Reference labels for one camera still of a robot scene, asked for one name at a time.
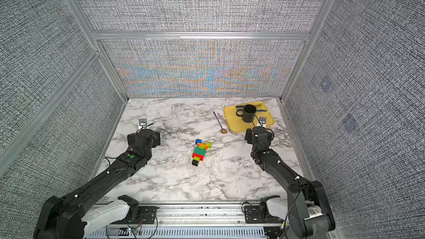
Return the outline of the orange lego brick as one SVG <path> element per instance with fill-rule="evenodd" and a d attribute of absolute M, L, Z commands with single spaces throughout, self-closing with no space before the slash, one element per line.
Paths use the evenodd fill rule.
<path fill-rule="evenodd" d="M 198 148 L 201 148 L 201 149 L 208 149 L 208 146 L 203 143 L 198 143 L 197 146 Z"/>

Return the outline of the red lego brick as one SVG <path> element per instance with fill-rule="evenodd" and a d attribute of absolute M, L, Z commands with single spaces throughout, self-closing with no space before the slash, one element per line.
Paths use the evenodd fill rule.
<path fill-rule="evenodd" d="M 203 160 L 204 160 L 204 156 L 202 156 L 202 155 L 200 155 L 200 154 L 196 154 L 196 153 L 193 153 L 193 154 L 192 154 L 192 158 L 193 158 L 194 160 L 197 160 L 197 161 L 203 161 Z"/>

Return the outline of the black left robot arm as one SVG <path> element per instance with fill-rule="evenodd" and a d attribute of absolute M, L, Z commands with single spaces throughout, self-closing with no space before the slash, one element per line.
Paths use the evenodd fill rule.
<path fill-rule="evenodd" d="M 160 133 L 139 129 L 127 136 L 128 148 L 95 178 L 63 197 L 53 196 L 42 206 L 35 239 L 83 239 L 103 227 L 86 214 L 110 190 L 147 165 L 152 149 L 160 145 Z"/>

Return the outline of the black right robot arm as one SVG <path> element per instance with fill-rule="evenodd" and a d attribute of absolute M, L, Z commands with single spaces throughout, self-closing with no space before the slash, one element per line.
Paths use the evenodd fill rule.
<path fill-rule="evenodd" d="M 257 126 L 246 130 L 245 140 L 252 145 L 252 159 L 287 193 L 288 210 L 283 216 L 284 222 L 289 222 L 300 239 L 333 231 L 336 223 L 323 185 L 291 169 L 270 148 L 273 139 L 274 134 L 268 128 Z"/>

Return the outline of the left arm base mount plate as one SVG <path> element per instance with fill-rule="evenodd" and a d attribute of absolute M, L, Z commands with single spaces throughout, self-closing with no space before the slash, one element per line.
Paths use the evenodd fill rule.
<path fill-rule="evenodd" d="M 138 210 L 130 210 L 127 216 L 119 221 L 115 221 L 113 225 L 126 225 L 126 224 L 154 224 L 155 215 L 157 213 L 156 206 L 139 206 Z"/>

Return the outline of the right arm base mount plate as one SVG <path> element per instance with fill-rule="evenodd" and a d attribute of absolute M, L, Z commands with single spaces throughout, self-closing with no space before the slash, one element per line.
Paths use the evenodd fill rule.
<path fill-rule="evenodd" d="M 283 224 L 283 219 L 270 215 L 266 209 L 260 206 L 244 204 L 242 213 L 247 224 Z"/>

